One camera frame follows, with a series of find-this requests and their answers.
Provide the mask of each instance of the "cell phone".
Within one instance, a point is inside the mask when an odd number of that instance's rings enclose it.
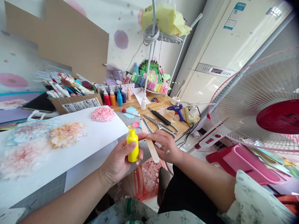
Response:
[[[24,104],[22,106],[22,109],[39,110],[40,112],[44,113],[52,113],[55,110],[55,107],[48,99],[48,94],[44,92],[43,94],[31,100],[30,102]]]

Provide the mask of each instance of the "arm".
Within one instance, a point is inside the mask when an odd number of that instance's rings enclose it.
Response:
[[[234,177],[181,151],[172,137],[163,131],[157,130],[153,134],[148,134],[146,138],[160,143],[161,148],[154,144],[159,157],[176,165],[206,193],[221,213],[229,210],[235,201],[236,179]]]
[[[139,140],[146,136],[145,133],[137,135]],[[119,142],[100,168],[20,223],[83,223],[110,187],[121,180],[130,169],[131,163],[126,156],[135,146],[135,142],[127,145],[126,139]],[[136,165],[142,159],[143,151],[139,148],[139,160]]]

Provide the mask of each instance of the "black pants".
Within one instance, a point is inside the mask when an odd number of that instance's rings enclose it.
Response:
[[[218,209],[208,196],[179,168],[173,166],[171,179],[158,214],[186,210],[205,223],[224,223],[218,216]]]

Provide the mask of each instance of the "blue glue gun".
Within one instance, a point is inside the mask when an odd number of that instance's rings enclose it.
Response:
[[[170,107],[167,107],[167,110],[174,110],[175,111],[175,114],[178,115],[180,117],[180,121],[184,121],[184,116],[181,112],[181,109],[183,109],[183,105],[182,104],[179,104],[176,103],[175,106],[170,106]]]

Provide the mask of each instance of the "patterned clothing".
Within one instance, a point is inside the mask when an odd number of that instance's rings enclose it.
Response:
[[[235,197],[236,200],[227,213],[218,213],[225,223],[292,223],[296,218],[270,192],[241,170],[236,176]],[[122,200],[111,206],[90,223],[204,224],[202,220],[186,210],[157,214],[133,198]]]

